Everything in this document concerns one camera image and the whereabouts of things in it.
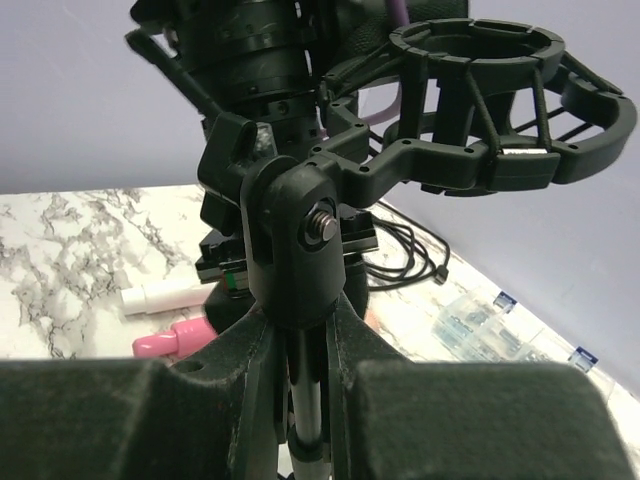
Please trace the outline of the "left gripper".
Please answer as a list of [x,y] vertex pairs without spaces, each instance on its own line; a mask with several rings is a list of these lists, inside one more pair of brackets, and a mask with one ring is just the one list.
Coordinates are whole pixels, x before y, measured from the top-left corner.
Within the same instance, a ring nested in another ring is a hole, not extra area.
[[376,174],[320,145],[303,160],[256,148],[257,122],[215,117],[198,165],[207,194],[241,217],[257,300],[336,300],[344,291],[338,207],[380,197]]

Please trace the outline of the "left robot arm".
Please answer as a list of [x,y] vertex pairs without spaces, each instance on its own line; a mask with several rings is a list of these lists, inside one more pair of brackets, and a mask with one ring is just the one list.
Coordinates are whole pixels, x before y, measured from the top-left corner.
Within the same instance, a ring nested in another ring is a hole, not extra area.
[[277,150],[317,147],[328,112],[359,89],[398,80],[392,105],[357,127],[390,121],[387,141],[433,127],[459,145],[485,113],[471,56],[453,29],[464,1],[138,1],[129,46],[199,110],[207,138],[221,114],[270,127]]

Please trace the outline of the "pink microphone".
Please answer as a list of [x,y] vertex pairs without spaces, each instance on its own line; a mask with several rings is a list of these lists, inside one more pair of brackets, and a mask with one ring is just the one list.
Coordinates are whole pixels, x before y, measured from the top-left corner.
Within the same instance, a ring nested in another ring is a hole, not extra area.
[[217,336],[217,332],[205,318],[195,318],[176,322],[167,331],[136,339],[132,343],[132,351],[136,358],[186,358],[204,348]]

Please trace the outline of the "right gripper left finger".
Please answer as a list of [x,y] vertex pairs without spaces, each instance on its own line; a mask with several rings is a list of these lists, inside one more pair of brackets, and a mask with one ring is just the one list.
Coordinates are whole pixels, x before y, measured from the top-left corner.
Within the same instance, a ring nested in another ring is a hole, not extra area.
[[195,355],[5,361],[5,479],[272,479],[274,328],[251,313]]

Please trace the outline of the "tall shock mount stand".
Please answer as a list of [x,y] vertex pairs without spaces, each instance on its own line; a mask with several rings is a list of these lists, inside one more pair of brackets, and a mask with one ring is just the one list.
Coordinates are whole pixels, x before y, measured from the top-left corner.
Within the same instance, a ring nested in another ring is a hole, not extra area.
[[[433,127],[390,142],[390,121],[356,126],[357,119],[392,105],[398,80],[361,87],[355,110],[340,99],[328,112],[328,138],[318,146],[375,172],[379,199],[402,182],[456,197],[539,190],[591,177],[619,157],[636,125],[636,108],[570,55],[560,37],[489,20],[462,19],[453,29],[462,37],[457,51],[471,56],[486,104],[461,144],[438,143]],[[256,148],[265,155],[282,154],[275,137],[264,140],[259,132]],[[244,238],[237,211],[207,193],[201,217],[224,235]],[[295,418],[290,450],[300,479],[337,479],[330,447],[327,323],[341,298],[345,290],[336,300],[254,298],[287,338]]]

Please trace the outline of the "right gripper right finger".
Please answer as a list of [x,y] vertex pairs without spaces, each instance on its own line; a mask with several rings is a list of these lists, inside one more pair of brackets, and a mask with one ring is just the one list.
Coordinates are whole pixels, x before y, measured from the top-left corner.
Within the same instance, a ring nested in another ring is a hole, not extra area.
[[590,379],[559,363],[415,363],[341,298],[327,323],[337,479],[631,479]]

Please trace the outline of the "white microphone grey head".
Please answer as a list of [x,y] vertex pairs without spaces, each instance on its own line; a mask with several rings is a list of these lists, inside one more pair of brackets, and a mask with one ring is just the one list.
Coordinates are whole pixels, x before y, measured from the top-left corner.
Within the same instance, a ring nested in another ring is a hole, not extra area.
[[156,314],[200,306],[216,283],[200,284],[193,280],[163,280],[130,287],[120,291],[123,313],[126,316]]

